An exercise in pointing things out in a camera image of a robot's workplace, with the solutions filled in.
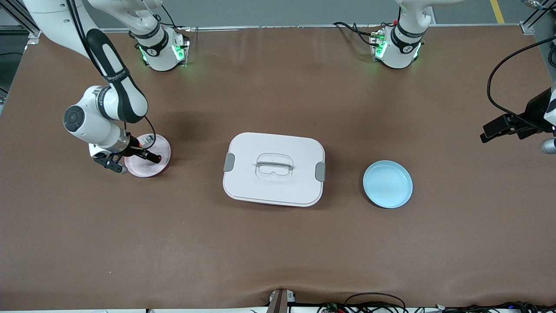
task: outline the yellow floor line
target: yellow floor line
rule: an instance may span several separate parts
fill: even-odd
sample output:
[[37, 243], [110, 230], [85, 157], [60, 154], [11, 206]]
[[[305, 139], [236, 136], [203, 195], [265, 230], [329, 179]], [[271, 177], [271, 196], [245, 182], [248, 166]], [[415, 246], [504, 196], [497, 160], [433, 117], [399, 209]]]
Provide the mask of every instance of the yellow floor line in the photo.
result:
[[492, 11], [494, 11], [494, 16], [499, 24], [504, 24], [504, 17], [502, 16], [502, 11], [500, 11], [500, 6], [498, 5], [498, 0], [490, 0], [490, 5], [492, 6]]

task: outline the gray latch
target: gray latch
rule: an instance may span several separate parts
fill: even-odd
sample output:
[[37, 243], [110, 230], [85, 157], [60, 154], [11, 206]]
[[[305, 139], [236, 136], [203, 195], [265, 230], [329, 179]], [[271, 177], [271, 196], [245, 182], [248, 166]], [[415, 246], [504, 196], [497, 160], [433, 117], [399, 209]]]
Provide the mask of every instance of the gray latch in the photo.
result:
[[320, 182], [324, 182], [326, 172], [326, 164], [324, 162], [318, 162], [315, 167], [315, 178]]
[[236, 156], [233, 153], [226, 154], [226, 161], [224, 161], [224, 172], [229, 172], [234, 169]]

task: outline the gray floor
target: gray floor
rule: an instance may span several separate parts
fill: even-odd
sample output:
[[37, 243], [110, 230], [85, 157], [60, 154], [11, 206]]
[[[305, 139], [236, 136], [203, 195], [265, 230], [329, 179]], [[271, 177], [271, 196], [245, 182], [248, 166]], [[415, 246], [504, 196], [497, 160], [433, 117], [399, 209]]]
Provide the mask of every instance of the gray floor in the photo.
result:
[[[498, 0], [505, 23], [518, 23], [533, 10], [519, 0]], [[92, 8], [84, 1], [93, 20], [101, 28], [124, 28], [118, 20]], [[180, 26], [299, 26], [330, 25], [337, 21], [358, 24], [391, 22], [398, 7], [393, 0], [165, 0], [165, 7]], [[163, 21], [169, 22], [162, 9], [156, 9]], [[449, 7], [435, 7], [438, 24], [495, 24], [496, 16], [490, 0], [467, 0]], [[538, 40], [554, 35], [554, 13], [547, 14], [535, 25]], [[22, 52], [25, 36], [3, 36], [1, 25], [14, 24], [0, 10], [0, 53]], [[546, 58], [550, 45], [541, 47]], [[0, 56], [0, 87], [9, 90], [19, 64], [18, 55]], [[554, 79], [556, 69], [549, 68]]]

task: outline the plate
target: plate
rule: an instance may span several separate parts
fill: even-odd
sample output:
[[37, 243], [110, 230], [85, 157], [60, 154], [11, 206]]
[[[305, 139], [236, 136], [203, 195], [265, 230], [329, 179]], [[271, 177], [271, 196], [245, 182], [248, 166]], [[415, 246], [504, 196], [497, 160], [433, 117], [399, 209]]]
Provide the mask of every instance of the plate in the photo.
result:
[[413, 193], [408, 171], [394, 161], [378, 161], [363, 175], [363, 189], [376, 205], [387, 209], [403, 206]]
[[[137, 137], [139, 142], [142, 142], [144, 138], [152, 134], [145, 134]], [[137, 177], [151, 177], [160, 173], [170, 161], [170, 155], [172, 154], [172, 149], [166, 138], [161, 135], [156, 135], [155, 144], [149, 148], [149, 151], [158, 154], [162, 157], [160, 163], [156, 164], [149, 160], [141, 159], [140, 157], [133, 155], [124, 158], [127, 170]]]

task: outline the green led light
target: green led light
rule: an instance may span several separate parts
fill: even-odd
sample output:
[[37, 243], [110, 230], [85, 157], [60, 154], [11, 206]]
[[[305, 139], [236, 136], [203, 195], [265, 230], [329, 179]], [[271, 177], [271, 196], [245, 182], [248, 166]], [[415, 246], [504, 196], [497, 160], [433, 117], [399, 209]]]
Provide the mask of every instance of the green led light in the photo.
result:
[[141, 48], [141, 46], [139, 46], [139, 51], [141, 51], [141, 55], [143, 56], [143, 60], [145, 62], [147, 62], [147, 57], [145, 56], [145, 52], [143, 51], [143, 48]]
[[376, 48], [376, 57], [377, 58], [382, 58], [384, 56], [384, 51], [386, 51], [386, 48], [388, 47], [388, 42], [386, 40], [384, 40], [379, 46], [378, 48]]
[[176, 55], [176, 58], [178, 61], [183, 60], [184, 55], [183, 55], [183, 49], [180, 47], [176, 47], [176, 46], [172, 46], [173, 50], [174, 50], [174, 54]]
[[421, 47], [421, 44], [419, 44], [417, 46], [417, 48], [415, 49], [415, 54], [413, 55], [413, 60], [417, 58], [417, 56], [419, 55], [419, 48]]

